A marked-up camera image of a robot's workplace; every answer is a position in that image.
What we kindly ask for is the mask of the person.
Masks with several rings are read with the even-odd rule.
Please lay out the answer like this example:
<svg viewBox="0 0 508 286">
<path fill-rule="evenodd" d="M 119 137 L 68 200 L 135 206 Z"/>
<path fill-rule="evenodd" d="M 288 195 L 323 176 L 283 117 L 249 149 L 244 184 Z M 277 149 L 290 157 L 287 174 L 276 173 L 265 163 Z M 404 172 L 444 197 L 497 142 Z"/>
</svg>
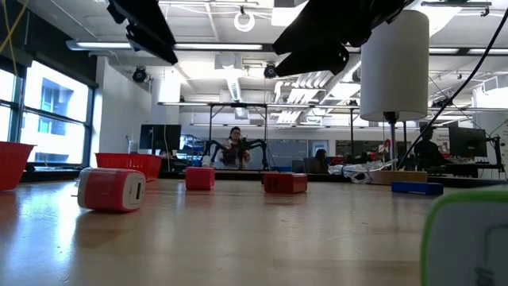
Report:
<svg viewBox="0 0 508 286">
<path fill-rule="evenodd" d="M 313 174 L 328 174 L 329 165 L 327 163 L 327 155 L 324 149 L 319 149 L 310 162 L 310 173 Z"/>
<path fill-rule="evenodd" d="M 448 161 L 442 156 L 436 143 L 432 142 L 434 128 L 430 125 L 420 127 L 421 139 L 414 147 L 418 167 L 422 170 L 446 165 Z"/>
<path fill-rule="evenodd" d="M 227 141 L 222 145 L 224 149 L 220 149 L 216 160 L 220 163 L 221 168 L 225 169 L 246 169 L 248 162 L 251 160 L 252 154 L 248 150 L 241 148 L 241 142 L 244 138 L 241 129 L 234 126 L 229 133 Z"/>
</svg>

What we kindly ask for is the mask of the black workstation frame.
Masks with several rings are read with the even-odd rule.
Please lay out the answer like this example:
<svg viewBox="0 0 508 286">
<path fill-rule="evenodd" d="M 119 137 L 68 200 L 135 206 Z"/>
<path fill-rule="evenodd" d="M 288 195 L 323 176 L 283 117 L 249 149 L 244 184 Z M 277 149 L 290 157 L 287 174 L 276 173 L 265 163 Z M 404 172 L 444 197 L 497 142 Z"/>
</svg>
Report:
<svg viewBox="0 0 508 286">
<path fill-rule="evenodd" d="M 212 125 L 213 118 L 216 114 L 220 113 L 224 107 L 231 107 L 233 109 L 243 108 L 248 109 L 252 108 L 258 111 L 259 108 L 264 109 L 264 113 L 260 113 L 261 117 L 264 119 L 264 124 L 250 124 L 251 127 L 263 127 L 264 128 L 264 141 L 267 141 L 267 128 L 269 127 L 267 123 L 268 117 L 268 109 L 269 108 L 289 108 L 296 109 L 298 111 L 304 111 L 308 109 L 321 108 L 321 109 L 330 109 L 330 110 L 346 110 L 348 111 L 350 118 L 354 115 L 356 110 L 360 110 L 360 106 L 358 105 L 312 105 L 312 104 L 267 104 L 267 103 L 255 103 L 255 102 L 158 102 L 159 106 L 208 106 L 210 108 L 209 115 L 209 138 L 205 143 L 205 148 L 203 151 L 203 157 L 201 162 L 205 161 L 206 164 L 212 164 L 214 162 L 214 158 L 216 156 L 215 153 L 210 152 L 211 146 L 214 144 L 212 142 Z"/>
</svg>

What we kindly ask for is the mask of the red plastic mesh basket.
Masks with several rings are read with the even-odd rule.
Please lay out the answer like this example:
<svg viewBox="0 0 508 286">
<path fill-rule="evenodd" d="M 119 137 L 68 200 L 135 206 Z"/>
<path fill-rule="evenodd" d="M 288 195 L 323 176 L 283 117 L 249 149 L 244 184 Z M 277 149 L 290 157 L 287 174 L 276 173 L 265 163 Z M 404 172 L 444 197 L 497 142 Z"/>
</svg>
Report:
<svg viewBox="0 0 508 286">
<path fill-rule="evenodd" d="M 160 174 L 161 158 L 157 155 L 129 153 L 96 153 L 99 168 L 132 169 L 145 175 L 147 181 L 157 180 Z"/>
<path fill-rule="evenodd" d="M 33 145 L 0 141 L 0 191 L 18 186 Z"/>
</svg>

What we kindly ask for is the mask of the pink and white charger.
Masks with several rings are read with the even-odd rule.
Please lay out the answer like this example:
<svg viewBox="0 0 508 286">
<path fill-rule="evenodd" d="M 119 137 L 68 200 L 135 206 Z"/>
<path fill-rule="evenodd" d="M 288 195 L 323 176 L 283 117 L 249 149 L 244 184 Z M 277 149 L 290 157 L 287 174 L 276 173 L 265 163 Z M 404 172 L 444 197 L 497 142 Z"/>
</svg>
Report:
<svg viewBox="0 0 508 286">
<path fill-rule="evenodd" d="M 133 212 L 144 201 L 145 175 L 122 168 L 85 168 L 79 173 L 77 203 L 93 211 Z"/>
</svg>

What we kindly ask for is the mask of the white ventilation duct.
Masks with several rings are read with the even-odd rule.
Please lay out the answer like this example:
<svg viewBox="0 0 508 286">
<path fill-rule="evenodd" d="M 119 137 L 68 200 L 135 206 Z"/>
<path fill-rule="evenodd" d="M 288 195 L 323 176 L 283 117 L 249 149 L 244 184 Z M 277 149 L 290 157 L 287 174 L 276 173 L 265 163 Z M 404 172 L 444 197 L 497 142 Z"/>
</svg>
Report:
<svg viewBox="0 0 508 286">
<path fill-rule="evenodd" d="M 241 101 L 240 78 L 244 75 L 242 57 L 234 52 L 220 52 L 214 58 L 215 71 L 227 83 L 233 102 Z"/>
</svg>

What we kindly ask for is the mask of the black computer monitor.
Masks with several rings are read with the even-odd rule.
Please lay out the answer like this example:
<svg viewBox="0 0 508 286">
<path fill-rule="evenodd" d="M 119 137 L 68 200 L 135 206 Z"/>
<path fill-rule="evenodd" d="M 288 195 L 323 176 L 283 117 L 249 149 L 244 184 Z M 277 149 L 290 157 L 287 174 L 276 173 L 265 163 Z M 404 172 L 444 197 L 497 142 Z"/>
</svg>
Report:
<svg viewBox="0 0 508 286">
<path fill-rule="evenodd" d="M 142 125 L 140 127 L 139 149 L 171 153 L 179 150 L 181 125 Z"/>
<path fill-rule="evenodd" d="M 486 157 L 487 137 L 483 129 L 448 128 L 450 154 L 455 157 Z"/>
</svg>

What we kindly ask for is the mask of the round wooden lamp base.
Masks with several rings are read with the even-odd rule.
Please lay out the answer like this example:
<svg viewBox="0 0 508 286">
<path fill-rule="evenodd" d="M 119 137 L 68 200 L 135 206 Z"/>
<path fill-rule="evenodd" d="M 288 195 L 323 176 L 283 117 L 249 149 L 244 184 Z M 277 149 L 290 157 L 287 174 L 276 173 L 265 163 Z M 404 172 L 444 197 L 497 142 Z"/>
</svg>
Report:
<svg viewBox="0 0 508 286">
<path fill-rule="evenodd" d="M 389 186 L 393 182 L 426 183 L 428 174 L 420 171 L 376 171 L 370 172 L 370 182 L 373 185 Z"/>
</svg>

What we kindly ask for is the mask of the white cylindrical lamp shade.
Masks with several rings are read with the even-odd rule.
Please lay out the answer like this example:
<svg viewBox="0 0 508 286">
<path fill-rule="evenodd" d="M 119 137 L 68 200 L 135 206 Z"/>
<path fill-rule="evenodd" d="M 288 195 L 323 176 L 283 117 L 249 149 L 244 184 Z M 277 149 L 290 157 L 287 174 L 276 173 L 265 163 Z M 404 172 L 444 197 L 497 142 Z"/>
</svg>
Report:
<svg viewBox="0 0 508 286">
<path fill-rule="evenodd" d="M 372 30 L 361 47 L 360 118 L 381 122 L 395 112 L 399 121 L 428 114 L 429 19 L 403 10 Z"/>
</svg>

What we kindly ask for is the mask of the red USB wall charger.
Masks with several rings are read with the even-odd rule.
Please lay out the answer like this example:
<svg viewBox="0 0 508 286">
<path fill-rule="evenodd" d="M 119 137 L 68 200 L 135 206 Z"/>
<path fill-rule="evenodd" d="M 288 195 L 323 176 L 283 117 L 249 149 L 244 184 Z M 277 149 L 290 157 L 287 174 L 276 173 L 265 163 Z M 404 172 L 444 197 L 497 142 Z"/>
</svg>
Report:
<svg viewBox="0 0 508 286">
<path fill-rule="evenodd" d="M 302 173 L 272 172 L 264 175 L 264 191 L 269 194 L 292 195 L 307 191 L 308 178 Z"/>
</svg>

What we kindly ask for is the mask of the metal lamp stem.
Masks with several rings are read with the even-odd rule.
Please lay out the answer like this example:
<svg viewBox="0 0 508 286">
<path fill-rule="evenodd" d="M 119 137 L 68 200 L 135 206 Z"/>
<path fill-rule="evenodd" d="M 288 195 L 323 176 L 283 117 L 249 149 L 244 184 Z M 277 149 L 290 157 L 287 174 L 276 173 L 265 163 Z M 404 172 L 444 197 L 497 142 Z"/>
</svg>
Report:
<svg viewBox="0 0 508 286">
<path fill-rule="evenodd" d="M 396 122 L 398 120 L 398 112 L 390 111 L 384 112 L 383 116 L 385 120 L 388 122 L 390 127 L 390 157 L 391 157 L 391 171 L 397 170 L 397 144 L 396 144 Z"/>
</svg>

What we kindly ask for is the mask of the pink USB wall charger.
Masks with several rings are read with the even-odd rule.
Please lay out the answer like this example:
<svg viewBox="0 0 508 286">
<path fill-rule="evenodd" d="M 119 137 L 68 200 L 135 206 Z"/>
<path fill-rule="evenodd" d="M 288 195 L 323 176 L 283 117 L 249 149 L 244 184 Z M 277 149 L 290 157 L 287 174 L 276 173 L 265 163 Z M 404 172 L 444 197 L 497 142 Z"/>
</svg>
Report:
<svg viewBox="0 0 508 286">
<path fill-rule="evenodd" d="M 215 169 L 189 167 L 186 169 L 185 184 L 188 191 L 211 191 L 215 185 Z"/>
</svg>

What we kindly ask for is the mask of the large window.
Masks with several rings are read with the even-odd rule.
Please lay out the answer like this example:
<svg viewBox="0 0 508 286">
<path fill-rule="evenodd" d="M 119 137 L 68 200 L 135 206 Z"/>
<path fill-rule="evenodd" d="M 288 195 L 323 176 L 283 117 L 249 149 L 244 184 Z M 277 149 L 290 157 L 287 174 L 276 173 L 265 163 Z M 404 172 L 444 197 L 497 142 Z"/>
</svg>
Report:
<svg viewBox="0 0 508 286">
<path fill-rule="evenodd" d="M 87 85 L 36 61 L 18 75 L 0 69 L 0 141 L 32 145 L 30 163 L 82 164 L 92 95 Z"/>
</svg>

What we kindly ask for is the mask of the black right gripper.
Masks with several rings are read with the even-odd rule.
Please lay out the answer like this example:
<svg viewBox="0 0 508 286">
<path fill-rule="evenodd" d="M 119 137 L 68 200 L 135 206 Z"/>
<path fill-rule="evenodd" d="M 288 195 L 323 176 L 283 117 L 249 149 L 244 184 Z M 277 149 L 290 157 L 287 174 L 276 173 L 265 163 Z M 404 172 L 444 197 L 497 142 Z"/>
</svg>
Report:
<svg viewBox="0 0 508 286">
<path fill-rule="evenodd" d="M 368 41 L 373 29 L 384 22 L 393 22 L 413 2 L 359 0 L 358 6 L 358 0 L 309 0 L 272 44 L 277 55 L 290 52 L 276 66 L 276 75 L 284 77 L 319 71 L 339 74 L 349 61 L 346 47 L 336 42 L 311 45 L 341 37 L 346 22 L 351 20 L 348 43 L 360 47 Z"/>
</svg>

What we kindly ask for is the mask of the ceiling light strip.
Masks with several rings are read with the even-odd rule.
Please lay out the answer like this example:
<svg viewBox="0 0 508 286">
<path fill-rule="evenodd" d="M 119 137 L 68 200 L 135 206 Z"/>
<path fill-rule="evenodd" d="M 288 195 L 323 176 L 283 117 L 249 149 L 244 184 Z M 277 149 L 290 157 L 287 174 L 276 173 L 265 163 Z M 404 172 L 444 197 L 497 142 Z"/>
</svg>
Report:
<svg viewBox="0 0 508 286">
<path fill-rule="evenodd" d="M 457 56 L 479 56 L 484 54 L 485 48 L 430 48 L 430 55 L 457 55 Z M 491 48 L 488 55 L 508 56 L 508 48 Z"/>
<path fill-rule="evenodd" d="M 66 41 L 66 45 L 73 51 L 99 51 L 99 50 L 130 50 L 134 47 L 128 42 L 86 42 Z M 205 43 L 186 42 L 174 46 L 179 51 L 241 51 L 241 52 L 270 52 L 269 44 L 230 44 L 230 43 Z"/>
</svg>

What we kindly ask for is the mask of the blue digital clock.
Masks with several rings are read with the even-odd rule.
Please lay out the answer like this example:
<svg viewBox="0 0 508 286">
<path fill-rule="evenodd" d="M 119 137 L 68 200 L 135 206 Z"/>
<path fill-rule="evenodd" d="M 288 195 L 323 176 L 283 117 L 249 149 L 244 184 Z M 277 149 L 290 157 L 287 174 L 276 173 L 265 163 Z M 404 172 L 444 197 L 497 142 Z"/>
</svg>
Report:
<svg viewBox="0 0 508 286">
<path fill-rule="evenodd" d="M 391 191 L 419 195 L 443 195 L 444 186 L 442 184 L 435 183 L 399 181 L 391 184 Z"/>
</svg>

